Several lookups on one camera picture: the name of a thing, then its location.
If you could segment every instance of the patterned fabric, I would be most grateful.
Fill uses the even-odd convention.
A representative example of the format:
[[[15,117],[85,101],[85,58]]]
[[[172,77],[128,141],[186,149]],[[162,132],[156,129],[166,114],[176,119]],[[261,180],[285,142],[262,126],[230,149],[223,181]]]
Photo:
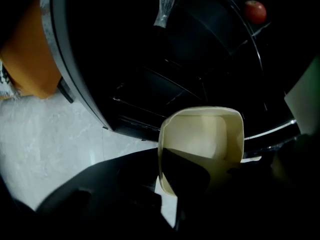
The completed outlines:
[[[10,81],[8,73],[0,60],[0,96],[9,96],[14,99],[19,98],[19,92]]]

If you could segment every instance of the white strip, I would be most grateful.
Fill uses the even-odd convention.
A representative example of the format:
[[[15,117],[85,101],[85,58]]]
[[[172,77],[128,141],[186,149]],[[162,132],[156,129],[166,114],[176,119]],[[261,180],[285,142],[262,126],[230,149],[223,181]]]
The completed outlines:
[[[258,137],[260,137],[260,136],[263,136],[263,135],[267,135],[267,134],[276,132],[276,131],[278,131],[278,130],[280,130],[280,129],[283,129],[283,128],[285,128],[285,127],[287,127],[287,126],[290,126],[290,125],[293,125],[293,124],[295,124],[295,123],[296,123],[296,120],[294,119],[294,120],[291,120],[290,122],[287,122],[287,123],[285,123],[285,124],[283,124],[283,125],[280,125],[280,126],[277,127],[277,128],[274,128],[274,129],[265,131],[265,132],[263,132],[263,133],[259,133],[259,134],[257,134],[257,135],[253,135],[253,136],[250,136],[250,137],[246,137],[246,138],[244,138],[244,140],[246,141],[246,140],[258,138]]]

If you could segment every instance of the red fruit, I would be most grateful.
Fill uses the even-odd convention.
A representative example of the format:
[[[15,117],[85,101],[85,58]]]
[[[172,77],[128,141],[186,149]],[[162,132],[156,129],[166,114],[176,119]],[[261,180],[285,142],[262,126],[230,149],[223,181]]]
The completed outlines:
[[[244,3],[244,15],[253,24],[262,24],[266,21],[267,11],[258,1],[249,0]]]

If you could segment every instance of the orange fabric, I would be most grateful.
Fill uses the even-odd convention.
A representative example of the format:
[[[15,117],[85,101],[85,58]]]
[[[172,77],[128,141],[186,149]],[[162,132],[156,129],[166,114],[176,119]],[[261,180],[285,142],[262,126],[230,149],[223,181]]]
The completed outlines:
[[[34,0],[23,14],[0,58],[22,94],[45,99],[56,92],[61,74],[45,38],[40,0]]]

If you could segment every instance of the marble floor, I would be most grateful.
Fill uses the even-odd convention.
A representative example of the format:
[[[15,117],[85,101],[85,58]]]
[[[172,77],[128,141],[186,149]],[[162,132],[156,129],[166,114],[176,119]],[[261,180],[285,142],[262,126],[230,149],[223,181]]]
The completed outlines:
[[[96,163],[156,148],[151,141],[106,130],[76,100],[61,93],[0,101],[0,173],[11,194],[32,209],[55,188]],[[176,197],[162,196],[162,214],[173,225]]]

